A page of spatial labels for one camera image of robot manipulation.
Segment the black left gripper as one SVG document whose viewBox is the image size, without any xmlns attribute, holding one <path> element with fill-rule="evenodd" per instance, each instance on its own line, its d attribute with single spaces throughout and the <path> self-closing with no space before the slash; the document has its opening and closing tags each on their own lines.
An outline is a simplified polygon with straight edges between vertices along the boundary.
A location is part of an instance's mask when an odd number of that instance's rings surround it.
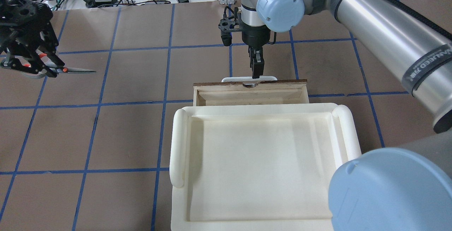
<svg viewBox="0 0 452 231">
<path fill-rule="evenodd" d="M 30 62 L 43 61 L 57 75 L 66 73 L 52 60 L 59 60 L 56 47 L 59 45 L 51 24 L 53 13 L 47 4 L 32 0 L 1 0 L 1 53 L 6 57 L 1 68 L 21 72 L 29 78 L 44 78 L 45 73 L 32 67 Z M 25 57 L 22 64 L 18 58 Z"/>
</svg>

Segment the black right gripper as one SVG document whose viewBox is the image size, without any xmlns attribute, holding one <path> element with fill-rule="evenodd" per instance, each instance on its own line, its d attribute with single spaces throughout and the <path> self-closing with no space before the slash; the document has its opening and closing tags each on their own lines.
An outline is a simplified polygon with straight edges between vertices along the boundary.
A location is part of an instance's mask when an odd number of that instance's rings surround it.
<svg viewBox="0 0 452 231">
<path fill-rule="evenodd" d="M 266 25 L 251 26 L 242 25 L 242 41 L 249 47 L 250 68 L 252 78 L 258 79 L 263 76 L 264 58 L 263 46 L 270 40 L 270 29 Z"/>
</svg>

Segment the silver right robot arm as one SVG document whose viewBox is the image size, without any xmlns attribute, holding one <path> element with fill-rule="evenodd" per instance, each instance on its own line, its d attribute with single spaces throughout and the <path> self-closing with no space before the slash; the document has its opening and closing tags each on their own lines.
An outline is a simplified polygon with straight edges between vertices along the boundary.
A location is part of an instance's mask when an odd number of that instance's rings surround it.
<svg viewBox="0 0 452 231">
<path fill-rule="evenodd" d="M 401 111 L 408 97 L 419 101 L 420 112 L 434 115 L 433 130 L 451 130 L 451 33 L 397 0 L 242 0 L 242 19 L 251 29 L 289 31 L 301 21 L 301 13 L 331 12 L 349 30 L 350 41 L 294 44 L 301 66 L 301 51 L 312 47 L 326 51 L 344 47 L 340 61 L 350 54 L 359 66 L 358 86 L 365 89 L 350 97 L 315 97 L 319 102 L 339 100 L 351 104 L 361 152 L 385 148 L 376 113 L 379 103 Z"/>
</svg>

